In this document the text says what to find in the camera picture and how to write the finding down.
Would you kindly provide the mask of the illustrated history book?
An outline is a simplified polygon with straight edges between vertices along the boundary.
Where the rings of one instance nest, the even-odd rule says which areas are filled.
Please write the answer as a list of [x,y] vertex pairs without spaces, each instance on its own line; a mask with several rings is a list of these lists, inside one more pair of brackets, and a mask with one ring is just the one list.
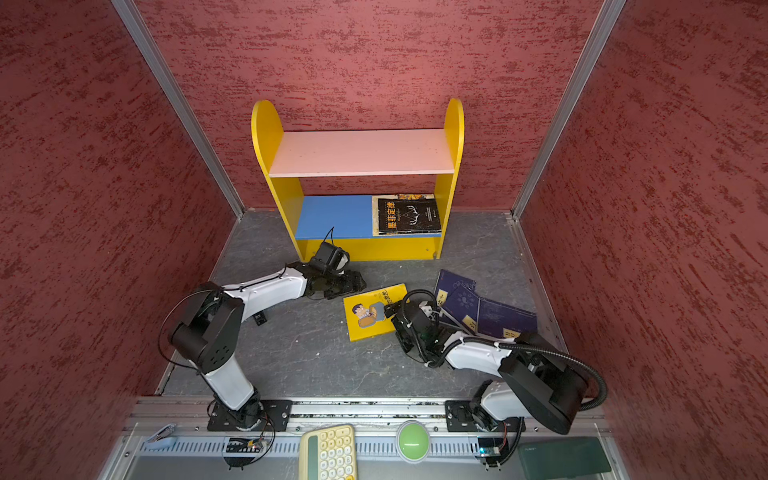
[[433,194],[391,194],[381,195],[381,198],[388,200],[433,200]]

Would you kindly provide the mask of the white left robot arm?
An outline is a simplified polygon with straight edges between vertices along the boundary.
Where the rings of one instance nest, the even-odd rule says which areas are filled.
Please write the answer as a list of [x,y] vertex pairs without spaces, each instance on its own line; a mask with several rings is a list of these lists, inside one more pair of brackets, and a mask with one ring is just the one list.
[[187,306],[170,327],[168,342],[245,428],[260,415],[260,400],[235,358],[242,323],[287,301],[330,300],[365,288],[357,271],[319,270],[302,262],[240,284],[207,282],[184,299]]

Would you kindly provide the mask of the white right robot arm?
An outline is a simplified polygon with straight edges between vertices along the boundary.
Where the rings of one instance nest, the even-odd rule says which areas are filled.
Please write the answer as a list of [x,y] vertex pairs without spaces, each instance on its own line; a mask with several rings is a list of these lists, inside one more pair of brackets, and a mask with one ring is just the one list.
[[432,301],[399,301],[386,306],[397,339],[409,358],[427,368],[449,366],[478,371],[484,381],[468,401],[447,415],[471,422],[476,431],[494,431],[510,419],[531,417],[565,435],[579,412],[601,406],[608,385],[587,363],[557,350],[541,335],[525,332],[511,340],[491,340],[443,325],[445,314]]

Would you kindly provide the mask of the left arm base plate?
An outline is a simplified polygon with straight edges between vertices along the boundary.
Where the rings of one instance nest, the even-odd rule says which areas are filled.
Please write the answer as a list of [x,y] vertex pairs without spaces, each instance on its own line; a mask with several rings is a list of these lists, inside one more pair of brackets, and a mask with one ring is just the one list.
[[293,402],[290,400],[254,400],[246,402],[240,409],[227,407],[214,398],[207,407],[210,432],[254,432],[273,427],[277,432],[287,428]]

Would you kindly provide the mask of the black book orange title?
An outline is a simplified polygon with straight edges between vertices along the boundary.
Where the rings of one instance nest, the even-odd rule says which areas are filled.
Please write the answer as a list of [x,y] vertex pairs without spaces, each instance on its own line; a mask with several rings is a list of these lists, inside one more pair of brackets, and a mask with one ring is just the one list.
[[372,197],[374,236],[430,236],[442,232],[442,222],[433,200],[388,200]]

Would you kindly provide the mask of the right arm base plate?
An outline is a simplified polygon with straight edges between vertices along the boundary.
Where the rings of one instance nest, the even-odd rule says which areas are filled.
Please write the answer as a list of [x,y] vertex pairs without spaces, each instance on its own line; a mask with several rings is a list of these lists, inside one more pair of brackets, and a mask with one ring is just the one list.
[[507,430],[514,433],[519,426],[522,426],[522,432],[526,431],[523,419],[509,417],[504,421],[497,420],[475,401],[446,400],[444,406],[449,432],[503,433]]

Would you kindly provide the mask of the yellow cartoon book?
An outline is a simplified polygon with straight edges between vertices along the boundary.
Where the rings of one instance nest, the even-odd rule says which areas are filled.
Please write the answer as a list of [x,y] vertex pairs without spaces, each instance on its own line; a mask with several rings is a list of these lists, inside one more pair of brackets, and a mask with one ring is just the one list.
[[391,318],[407,293],[406,285],[401,283],[344,298],[349,340],[357,342],[393,333],[395,326]]

